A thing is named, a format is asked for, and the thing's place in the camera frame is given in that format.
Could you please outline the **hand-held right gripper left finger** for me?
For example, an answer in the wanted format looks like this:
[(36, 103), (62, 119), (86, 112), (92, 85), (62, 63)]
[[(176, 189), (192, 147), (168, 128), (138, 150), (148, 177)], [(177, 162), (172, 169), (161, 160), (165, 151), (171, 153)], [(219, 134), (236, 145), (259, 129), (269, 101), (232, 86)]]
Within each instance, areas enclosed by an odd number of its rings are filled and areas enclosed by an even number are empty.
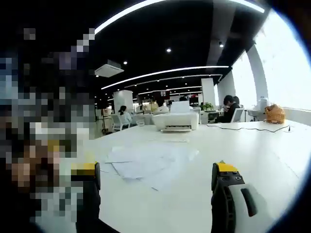
[(101, 204), (101, 197), (99, 194), (101, 189), (100, 163), (96, 162), (94, 164), (92, 172), (93, 173), (87, 177), (84, 186), (84, 205), (89, 232), (97, 233), (99, 231), (99, 211)]

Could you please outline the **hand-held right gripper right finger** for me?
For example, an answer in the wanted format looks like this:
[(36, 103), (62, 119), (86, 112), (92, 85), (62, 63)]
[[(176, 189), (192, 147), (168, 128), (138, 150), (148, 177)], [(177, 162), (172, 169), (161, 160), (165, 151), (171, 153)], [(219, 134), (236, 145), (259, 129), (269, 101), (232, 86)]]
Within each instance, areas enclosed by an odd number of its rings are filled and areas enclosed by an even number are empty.
[(267, 232), (267, 203), (237, 168), (214, 163), (211, 191), (212, 233)]

